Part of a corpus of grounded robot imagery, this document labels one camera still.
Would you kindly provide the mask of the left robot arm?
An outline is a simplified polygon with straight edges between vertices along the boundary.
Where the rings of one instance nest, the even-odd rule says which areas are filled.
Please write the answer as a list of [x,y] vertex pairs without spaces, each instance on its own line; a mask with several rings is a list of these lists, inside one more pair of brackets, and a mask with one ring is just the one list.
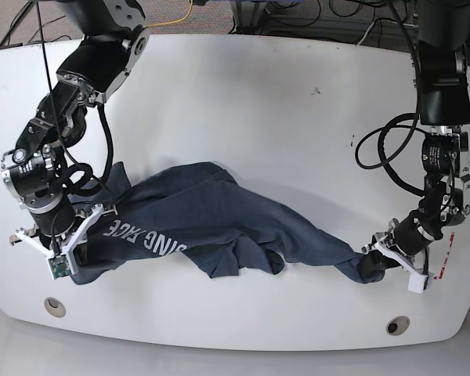
[[419,1],[418,31],[409,42],[417,108],[410,132],[429,127],[421,147],[424,187],[418,208],[390,231],[390,248],[407,256],[443,238],[443,228],[470,215],[470,124],[466,42],[470,1]]

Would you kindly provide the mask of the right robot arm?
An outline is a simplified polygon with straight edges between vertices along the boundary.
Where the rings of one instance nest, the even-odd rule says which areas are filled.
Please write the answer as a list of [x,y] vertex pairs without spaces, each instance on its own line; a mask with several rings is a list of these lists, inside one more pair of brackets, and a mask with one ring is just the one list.
[[[104,107],[130,75],[150,36],[137,1],[61,1],[59,7],[84,38],[58,68],[58,82],[48,84],[35,116],[1,160],[5,186],[51,240],[55,255],[61,252],[61,237],[76,223],[68,197],[93,197],[106,187],[114,147]],[[100,177],[68,151],[85,134],[88,108],[97,109],[107,142]]]

